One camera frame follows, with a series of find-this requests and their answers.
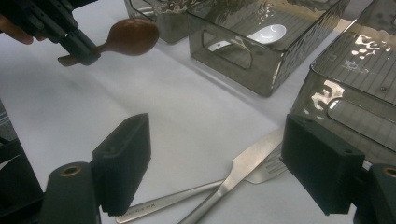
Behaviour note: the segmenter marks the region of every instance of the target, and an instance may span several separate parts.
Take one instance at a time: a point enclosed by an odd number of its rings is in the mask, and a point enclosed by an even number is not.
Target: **utensil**
[[[233,159],[233,168],[218,190],[207,197],[179,224],[196,223],[201,219],[212,206],[249,175],[281,143],[283,132],[284,128],[273,131]]]
[[[260,184],[269,179],[268,173],[276,176],[286,171],[286,166],[279,159],[281,148],[281,144],[278,145],[271,152],[271,154],[244,180],[252,184]],[[218,188],[223,181],[224,179],[218,180],[216,182],[205,184],[193,189],[186,189],[178,193],[170,194],[158,199],[131,206],[125,213],[125,215],[121,217],[116,217],[116,221],[119,224],[123,224],[136,220],[140,217],[144,217],[146,215],[159,211],[172,204],[179,203],[199,193],[205,192],[210,189]]]
[[[153,21],[130,18],[115,23],[107,37],[105,44],[97,46],[92,51],[96,54],[105,51],[115,51],[121,54],[137,56],[151,50],[160,36],[157,25]],[[58,58],[63,66],[78,63],[72,55]]]
[[[286,31],[287,29],[284,25],[269,25],[260,29],[252,35],[248,35],[247,38],[255,40],[261,44],[272,44],[281,39],[285,35]],[[210,51],[215,51],[229,45],[231,45],[231,43],[224,40],[209,46],[209,48],[207,49],[209,49]]]

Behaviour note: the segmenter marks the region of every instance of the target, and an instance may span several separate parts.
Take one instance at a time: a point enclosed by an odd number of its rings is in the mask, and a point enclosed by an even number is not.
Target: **fork handle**
[[[221,193],[220,190],[216,190],[178,224],[197,223],[199,219],[201,219],[201,217],[203,217],[209,211],[209,209],[213,207],[223,196],[224,193]]]
[[[151,200],[151,201],[148,201],[145,203],[140,203],[140,204],[131,206],[128,208],[125,215],[123,215],[121,217],[116,217],[116,221],[119,224],[133,221],[135,219],[138,219],[140,217],[143,217],[143,216],[146,216],[153,212],[156,212],[156,211],[163,209],[167,206],[170,206],[172,204],[186,200],[186,199],[188,199],[194,195],[197,195],[199,193],[202,193],[204,191],[217,188],[222,182],[223,182],[223,180],[218,180],[216,182],[205,184],[205,185],[193,188],[193,189],[186,189],[186,190],[183,190],[178,193],[170,194],[170,195],[158,198],[158,199],[154,199],[154,200]]]

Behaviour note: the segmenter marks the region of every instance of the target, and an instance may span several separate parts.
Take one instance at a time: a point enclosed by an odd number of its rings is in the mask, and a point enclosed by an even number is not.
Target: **wooden spoon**
[[[109,33],[105,44],[94,48],[92,51],[98,55],[104,51],[115,51],[121,54],[137,56],[151,50],[160,36],[154,22],[144,19],[131,18],[115,23]],[[78,63],[72,55],[58,58],[63,66]]]

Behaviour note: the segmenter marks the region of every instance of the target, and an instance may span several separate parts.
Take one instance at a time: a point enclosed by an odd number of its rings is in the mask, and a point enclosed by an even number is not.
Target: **metal fork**
[[[250,173],[250,175],[245,177],[245,180],[252,184],[260,184],[285,172],[287,168],[279,159],[281,148],[281,144],[278,145],[271,152],[271,154],[252,173]],[[119,224],[123,224],[136,220],[140,217],[144,217],[164,209],[165,207],[186,200],[194,195],[200,194],[210,189],[216,189],[223,181],[224,179],[221,179],[193,189],[186,189],[178,193],[170,194],[158,199],[131,206],[125,215],[116,217],[116,221]]]

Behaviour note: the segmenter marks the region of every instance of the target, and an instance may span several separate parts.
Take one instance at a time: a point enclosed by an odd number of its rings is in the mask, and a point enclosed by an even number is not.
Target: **white table surface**
[[[101,0],[74,11],[97,45],[127,18],[123,0]],[[133,204],[227,176],[232,160],[284,125],[308,65],[329,36],[269,98],[262,98],[191,58],[188,39],[159,41],[149,53],[106,52],[91,66],[62,67],[66,54],[48,40],[24,46],[0,35],[0,97],[43,189],[50,172],[92,151],[126,118],[149,113],[152,158]],[[207,195],[135,223],[178,223]],[[326,217],[286,172],[260,185],[242,182],[201,223],[352,223]],[[116,223],[102,214],[103,223]]]

